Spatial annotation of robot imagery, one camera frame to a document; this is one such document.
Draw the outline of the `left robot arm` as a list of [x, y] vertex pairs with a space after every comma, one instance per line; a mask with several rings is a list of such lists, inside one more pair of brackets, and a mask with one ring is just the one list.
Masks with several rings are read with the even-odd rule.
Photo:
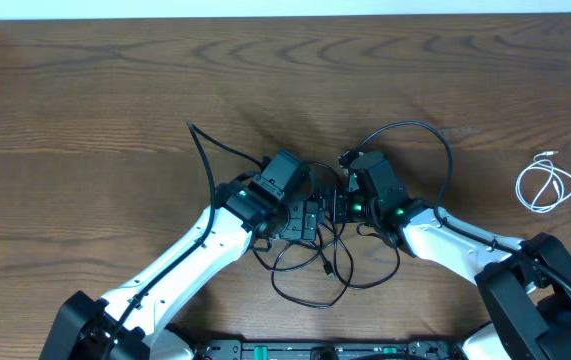
[[260, 172], [219, 184], [193, 227], [139, 274], [97, 300], [76, 292], [60, 307], [43, 359], [151, 359], [176, 313], [252, 241], [286, 228], [317, 188], [308, 164], [279, 151]]

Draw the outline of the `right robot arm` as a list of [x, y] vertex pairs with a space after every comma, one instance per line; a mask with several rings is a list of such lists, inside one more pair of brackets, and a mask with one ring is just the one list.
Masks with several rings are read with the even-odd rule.
[[380, 151], [338, 161], [348, 183], [330, 197], [335, 222], [363, 222], [479, 290], [490, 321], [457, 344], [456, 358], [571, 359], [571, 254], [558, 238], [501, 236], [412, 198]]

